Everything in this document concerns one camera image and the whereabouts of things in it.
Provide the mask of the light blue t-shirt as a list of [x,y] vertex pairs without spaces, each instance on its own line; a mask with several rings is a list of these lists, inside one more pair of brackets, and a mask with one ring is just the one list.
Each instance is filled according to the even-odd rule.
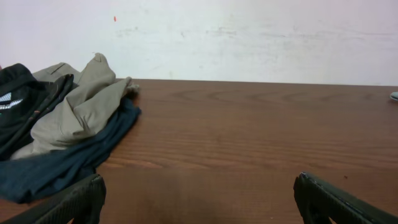
[[397,100],[398,100],[398,92],[392,92],[392,93],[390,94],[390,98],[391,98],[392,100],[397,101]]

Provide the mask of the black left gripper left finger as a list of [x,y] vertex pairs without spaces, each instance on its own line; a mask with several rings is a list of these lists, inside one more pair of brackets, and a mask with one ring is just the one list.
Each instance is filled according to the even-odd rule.
[[98,224],[105,198],[104,179],[93,174],[2,224]]

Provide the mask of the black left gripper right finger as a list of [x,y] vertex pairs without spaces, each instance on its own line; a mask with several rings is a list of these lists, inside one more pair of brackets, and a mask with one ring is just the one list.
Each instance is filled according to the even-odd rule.
[[396,224],[397,217],[334,185],[301,172],[294,182],[294,199],[304,224]]

